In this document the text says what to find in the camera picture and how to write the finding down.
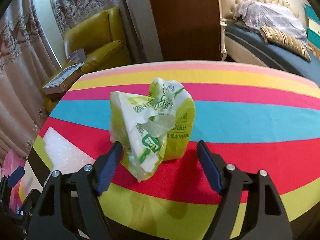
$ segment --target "silver screw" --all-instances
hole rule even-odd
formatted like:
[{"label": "silver screw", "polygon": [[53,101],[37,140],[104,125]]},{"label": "silver screw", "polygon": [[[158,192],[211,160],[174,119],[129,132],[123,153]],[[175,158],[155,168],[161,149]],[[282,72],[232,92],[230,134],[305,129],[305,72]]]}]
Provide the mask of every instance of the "silver screw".
[{"label": "silver screw", "polygon": [[263,177],[266,177],[268,175],[268,173],[265,170],[260,170],[259,174]]},{"label": "silver screw", "polygon": [[54,171],[53,173],[52,173],[52,177],[58,177],[60,175],[60,171]]},{"label": "silver screw", "polygon": [[87,164],[86,166],[83,167],[83,169],[84,169],[85,171],[91,171],[92,168],[93,168],[93,167],[92,167],[91,164]]},{"label": "silver screw", "polygon": [[228,171],[234,171],[236,169],[236,166],[234,166],[233,164],[227,164],[227,170]]}]

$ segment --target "armchair backrest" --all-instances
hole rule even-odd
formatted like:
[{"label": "armchair backrest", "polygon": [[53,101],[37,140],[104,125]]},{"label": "armchair backrest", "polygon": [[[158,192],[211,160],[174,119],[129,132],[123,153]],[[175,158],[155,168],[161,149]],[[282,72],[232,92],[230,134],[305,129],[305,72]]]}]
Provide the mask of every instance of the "armchair backrest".
[{"label": "armchair backrest", "polygon": [[64,37],[65,53],[68,57],[71,52],[84,48],[89,54],[115,40],[125,43],[124,30],[117,7],[101,11],[67,31]]}]

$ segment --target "brown wardrobe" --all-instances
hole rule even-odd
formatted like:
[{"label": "brown wardrobe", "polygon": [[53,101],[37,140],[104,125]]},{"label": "brown wardrobe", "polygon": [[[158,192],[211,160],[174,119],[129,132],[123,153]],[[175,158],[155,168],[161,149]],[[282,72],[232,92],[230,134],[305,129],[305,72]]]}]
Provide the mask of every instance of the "brown wardrobe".
[{"label": "brown wardrobe", "polygon": [[164,61],[220,60],[218,0],[150,0]]}]

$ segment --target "blue bed sheet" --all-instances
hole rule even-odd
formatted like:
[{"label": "blue bed sheet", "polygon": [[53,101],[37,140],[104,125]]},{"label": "blue bed sheet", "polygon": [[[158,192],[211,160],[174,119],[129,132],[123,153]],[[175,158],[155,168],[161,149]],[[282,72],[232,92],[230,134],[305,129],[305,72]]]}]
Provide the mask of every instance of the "blue bed sheet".
[{"label": "blue bed sheet", "polygon": [[262,36],[237,25],[228,25],[226,35],[240,43],[270,68],[286,70],[312,80],[320,87],[320,60],[308,52],[311,63],[276,45],[265,43]]}]

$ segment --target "table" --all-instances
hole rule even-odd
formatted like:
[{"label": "table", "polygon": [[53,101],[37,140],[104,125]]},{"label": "table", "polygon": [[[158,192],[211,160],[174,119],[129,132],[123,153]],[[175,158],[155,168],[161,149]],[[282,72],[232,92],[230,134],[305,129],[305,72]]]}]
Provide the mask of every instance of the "table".
[{"label": "table", "polygon": [[[185,86],[195,101],[195,124],[185,155],[162,163],[151,179],[138,183],[122,165],[117,168],[99,200],[119,239],[202,239],[220,198],[196,158],[201,139],[243,171],[267,170],[294,234],[300,234],[320,201],[320,90],[305,78],[239,63],[160,62],[82,76],[33,145],[21,180],[21,200],[32,188],[42,190],[52,169],[43,141],[49,127],[96,159],[112,145],[110,92],[147,95],[156,77]],[[239,233],[245,202],[244,193],[233,236]]]}]

